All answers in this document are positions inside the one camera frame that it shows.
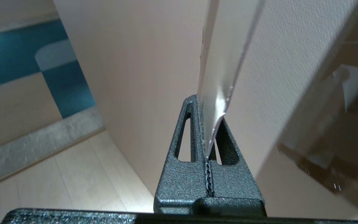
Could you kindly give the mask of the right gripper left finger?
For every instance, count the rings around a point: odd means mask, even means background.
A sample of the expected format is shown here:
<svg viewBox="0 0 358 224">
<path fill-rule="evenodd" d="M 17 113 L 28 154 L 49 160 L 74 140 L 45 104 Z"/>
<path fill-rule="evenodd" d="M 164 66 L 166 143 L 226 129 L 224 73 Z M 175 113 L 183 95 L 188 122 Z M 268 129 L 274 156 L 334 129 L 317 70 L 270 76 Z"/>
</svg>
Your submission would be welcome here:
<svg viewBox="0 0 358 224">
<path fill-rule="evenodd" d="M 199 122 L 198 96 L 183 102 L 154 197 L 154 212 L 205 215 L 208 209 L 206 156 Z M 190 120 L 190 162 L 178 159 L 186 121 Z"/>
</svg>

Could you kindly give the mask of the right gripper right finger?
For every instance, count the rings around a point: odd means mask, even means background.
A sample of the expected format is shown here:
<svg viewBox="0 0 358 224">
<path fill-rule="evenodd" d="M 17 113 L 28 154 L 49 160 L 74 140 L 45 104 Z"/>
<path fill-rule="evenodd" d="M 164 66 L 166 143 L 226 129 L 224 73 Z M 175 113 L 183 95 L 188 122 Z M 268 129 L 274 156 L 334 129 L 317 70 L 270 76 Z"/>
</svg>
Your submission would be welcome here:
<svg viewBox="0 0 358 224">
<path fill-rule="evenodd" d="M 205 164 L 207 196 L 197 200 L 203 215 L 265 217 L 265 201 L 225 120 Z"/>
</svg>

